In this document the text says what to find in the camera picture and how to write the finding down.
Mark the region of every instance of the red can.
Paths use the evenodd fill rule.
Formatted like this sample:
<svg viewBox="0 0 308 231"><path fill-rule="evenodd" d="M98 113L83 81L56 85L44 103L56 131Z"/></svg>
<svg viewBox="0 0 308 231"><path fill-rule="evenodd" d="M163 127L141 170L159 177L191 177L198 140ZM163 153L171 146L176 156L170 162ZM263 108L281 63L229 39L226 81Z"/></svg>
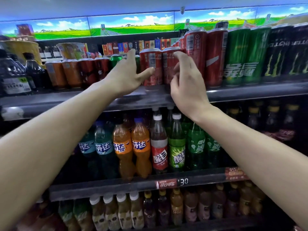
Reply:
<svg viewBox="0 0 308 231"><path fill-rule="evenodd" d="M83 58L78 61L81 77L86 86L98 82L98 73L95 67L94 59Z"/></svg>
<svg viewBox="0 0 308 231"><path fill-rule="evenodd" d="M224 73L225 53L228 40L226 28L216 28L208 31L205 54L205 77L206 86L221 86Z"/></svg>
<svg viewBox="0 0 308 231"><path fill-rule="evenodd" d="M181 47L181 49L185 49L185 45L184 45L184 36L182 36L181 38L179 38L179 46Z"/></svg>
<svg viewBox="0 0 308 231"><path fill-rule="evenodd" d="M98 71L98 79L104 79L110 71L110 60L107 57L95 58L95 65Z"/></svg>
<svg viewBox="0 0 308 231"><path fill-rule="evenodd" d="M165 48L163 50L163 66L164 66L164 84L170 84L174 73L174 67L179 62L179 59L177 59L173 53L176 51L182 51L184 52L184 49L181 49L180 47L170 47Z"/></svg>
<svg viewBox="0 0 308 231"><path fill-rule="evenodd" d="M204 78L205 73L205 51L206 51L206 31L192 30L184 35L184 46L186 54L193 58L198 70Z"/></svg>
<svg viewBox="0 0 308 231"><path fill-rule="evenodd" d="M140 53L141 72L154 67L154 74L143 82L144 86L160 85L163 83L162 53L159 49L144 49Z"/></svg>

